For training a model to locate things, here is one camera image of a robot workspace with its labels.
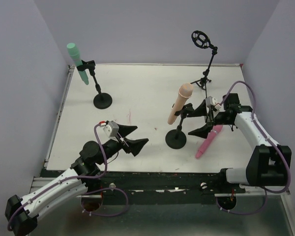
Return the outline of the peach toy microphone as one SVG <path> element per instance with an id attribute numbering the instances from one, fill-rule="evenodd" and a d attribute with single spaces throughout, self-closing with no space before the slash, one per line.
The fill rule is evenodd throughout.
<path id="1" fill-rule="evenodd" d="M 186 101 L 192 96 L 193 89 L 194 88 L 191 83 L 185 83 L 179 87 L 177 99 L 176 99 L 176 101 L 172 107 L 171 113 L 168 117 L 167 123 L 169 125 L 172 125 L 176 121 L 177 115 L 175 115 L 175 113 L 180 111 L 183 108 Z"/>

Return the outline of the black round-base clip stand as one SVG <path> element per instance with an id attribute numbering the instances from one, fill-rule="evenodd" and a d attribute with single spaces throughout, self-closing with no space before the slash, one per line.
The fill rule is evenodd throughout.
<path id="1" fill-rule="evenodd" d="M 101 86 L 98 83 L 95 76 L 95 66 L 96 64 L 95 64 L 95 61 L 93 60 L 91 61 L 82 60 L 82 65 L 77 66 L 77 69 L 79 72 L 85 72 L 86 70 L 89 71 L 90 75 L 92 76 L 95 82 L 95 89 L 98 93 L 93 99 L 93 104 L 96 108 L 103 110 L 111 106 L 113 99 L 108 93 L 101 91 Z"/>

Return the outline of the black tripod ring stand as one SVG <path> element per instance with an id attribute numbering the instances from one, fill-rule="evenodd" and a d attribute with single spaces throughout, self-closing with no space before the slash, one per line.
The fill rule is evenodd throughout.
<path id="1" fill-rule="evenodd" d="M 211 82 L 211 79 L 208 78 L 208 75 L 213 59 L 217 55 L 218 47 L 214 46 L 207 34 L 200 30 L 193 31 L 191 34 L 191 39 L 196 47 L 200 49 L 211 49 L 211 58 L 208 63 L 207 69 L 203 72 L 203 77 L 190 83 L 204 90 L 207 97 L 207 83 Z"/>

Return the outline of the green toy microphone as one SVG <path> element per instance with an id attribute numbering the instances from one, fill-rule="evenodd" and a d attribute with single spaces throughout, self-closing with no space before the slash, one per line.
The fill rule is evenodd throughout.
<path id="1" fill-rule="evenodd" d="M 73 60 L 74 64 L 76 67 L 83 65 L 83 62 L 81 60 L 81 55 L 80 51 L 75 43 L 68 43 L 67 46 L 67 51 L 71 59 Z M 85 71 L 78 71 L 82 81 L 88 85 L 89 84 L 89 79 L 87 76 L 87 73 Z"/>

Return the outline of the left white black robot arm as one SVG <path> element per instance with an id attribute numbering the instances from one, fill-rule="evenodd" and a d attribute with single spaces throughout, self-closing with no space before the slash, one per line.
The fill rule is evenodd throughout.
<path id="1" fill-rule="evenodd" d="M 13 195 L 7 201 L 5 217 L 7 229 L 16 236 L 26 236 L 38 225 L 38 218 L 56 207 L 62 201 L 90 193 L 90 188 L 101 181 L 108 171 L 108 159 L 123 150 L 136 156 L 148 138 L 130 140 L 127 135 L 136 126 L 120 125 L 114 121 L 101 121 L 95 128 L 102 127 L 109 140 L 102 144 L 98 134 L 96 140 L 88 141 L 74 163 L 38 190 L 19 197 Z"/>

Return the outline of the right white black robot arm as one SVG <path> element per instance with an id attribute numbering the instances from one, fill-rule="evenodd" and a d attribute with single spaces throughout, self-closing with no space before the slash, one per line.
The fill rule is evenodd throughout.
<path id="1" fill-rule="evenodd" d="M 286 186 L 290 180 L 292 151 L 273 140 L 253 116 L 249 105 L 242 105 L 236 93 L 224 95 L 219 105 L 213 97 L 208 97 L 196 108 L 190 117 L 204 117 L 205 124 L 189 132 L 189 135 L 208 138 L 216 125 L 237 127 L 246 138 L 252 154 L 245 168 L 225 168 L 221 170 L 226 182 L 257 187 Z"/>

